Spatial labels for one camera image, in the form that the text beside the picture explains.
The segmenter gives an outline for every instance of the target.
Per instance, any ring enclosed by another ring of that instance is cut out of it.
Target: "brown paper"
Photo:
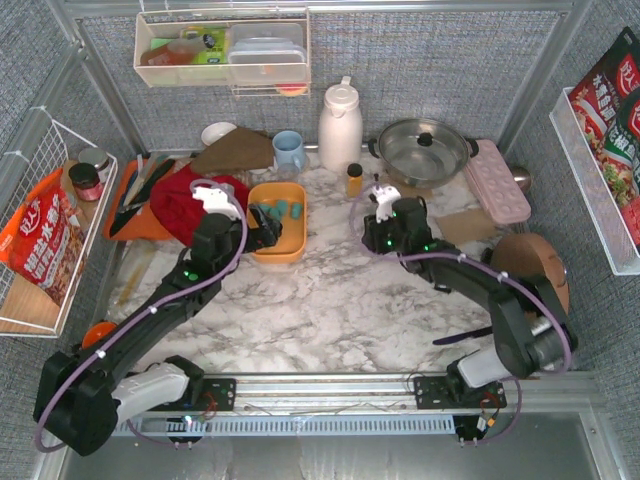
[[[436,218],[442,236],[454,245],[485,240],[498,234],[495,225],[481,208]]]
[[[273,165],[271,139],[238,127],[212,143],[191,162],[200,175],[213,172],[246,171]]]

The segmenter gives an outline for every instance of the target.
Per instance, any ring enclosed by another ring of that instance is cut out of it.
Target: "white wire basket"
[[[63,133],[66,132],[73,135],[89,147],[97,147],[97,145],[57,120],[51,117],[49,119],[51,125],[40,140],[31,159],[25,158],[20,152],[12,152],[27,162],[27,168],[13,193],[9,205],[2,212],[3,226],[7,224],[16,209],[24,202],[29,191],[46,175],[62,167],[69,160],[69,151],[63,138]],[[91,247],[96,238],[98,227],[118,173],[116,157],[109,153],[107,155],[109,156],[109,171],[104,185],[104,192],[100,200],[98,200],[95,214],[85,234],[80,258],[76,263],[62,305],[56,305],[36,285],[29,283],[22,276],[11,271],[5,264],[0,264],[0,336],[49,338],[60,336],[82,277],[82,265],[86,263],[86,259],[91,252]]]
[[[640,274],[640,254],[573,113],[565,88],[549,114],[614,275]]]

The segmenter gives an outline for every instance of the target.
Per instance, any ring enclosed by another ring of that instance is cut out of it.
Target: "small jar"
[[[100,183],[104,184],[109,176],[109,156],[101,148],[85,148],[78,154],[79,163],[88,163],[96,167]]]
[[[362,190],[362,166],[352,163],[347,167],[347,197],[357,197]]]
[[[104,186],[96,167],[89,163],[78,163],[69,169],[69,178],[78,198],[85,202],[95,202],[102,195]]]

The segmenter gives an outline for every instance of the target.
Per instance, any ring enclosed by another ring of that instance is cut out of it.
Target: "red cloth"
[[[205,215],[202,202],[191,197],[189,186],[194,180],[202,178],[205,177],[193,173],[187,165],[179,172],[158,182],[151,190],[149,201],[151,211],[162,226],[187,247],[191,246],[193,232]],[[233,186],[234,196],[243,210],[247,211],[249,189],[245,184],[230,175],[213,177],[211,180]]]

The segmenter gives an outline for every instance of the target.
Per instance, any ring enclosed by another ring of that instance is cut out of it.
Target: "blue cup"
[[[300,173],[307,164],[304,141],[298,132],[285,130],[273,137],[278,170]]]

